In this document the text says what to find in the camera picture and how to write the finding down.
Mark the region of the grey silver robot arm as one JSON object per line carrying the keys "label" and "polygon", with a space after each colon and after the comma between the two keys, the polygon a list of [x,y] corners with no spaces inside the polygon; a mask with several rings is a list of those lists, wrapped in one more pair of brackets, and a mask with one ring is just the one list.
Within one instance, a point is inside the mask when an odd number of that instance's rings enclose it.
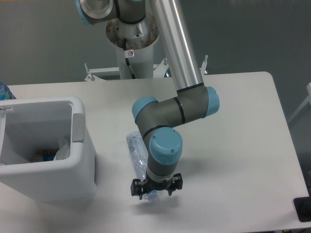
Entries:
{"label": "grey silver robot arm", "polygon": [[219,110],[217,92],[205,86],[203,72],[193,55],[189,33],[178,0],[153,0],[152,13],[143,0],[78,0],[77,11],[89,25],[107,22],[106,35],[121,50],[121,62],[131,79],[144,68],[137,62],[140,50],[162,40],[176,95],[159,101],[142,97],[134,102],[132,114],[148,152],[145,177],[133,179],[132,196],[142,198],[153,191],[172,194],[183,187],[176,167],[183,150],[183,140],[176,127],[206,118]]}

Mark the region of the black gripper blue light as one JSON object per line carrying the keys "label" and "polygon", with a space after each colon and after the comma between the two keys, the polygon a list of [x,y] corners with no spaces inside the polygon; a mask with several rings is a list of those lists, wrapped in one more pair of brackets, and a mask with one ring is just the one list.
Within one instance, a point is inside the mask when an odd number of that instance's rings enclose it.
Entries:
{"label": "black gripper blue light", "polygon": [[159,176],[152,172],[146,172],[144,181],[133,179],[130,186],[131,196],[137,196],[139,200],[142,200],[145,194],[154,190],[166,190],[168,191],[168,195],[171,196],[174,191],[181,190],[182,188],[183,178],[181,173]]}

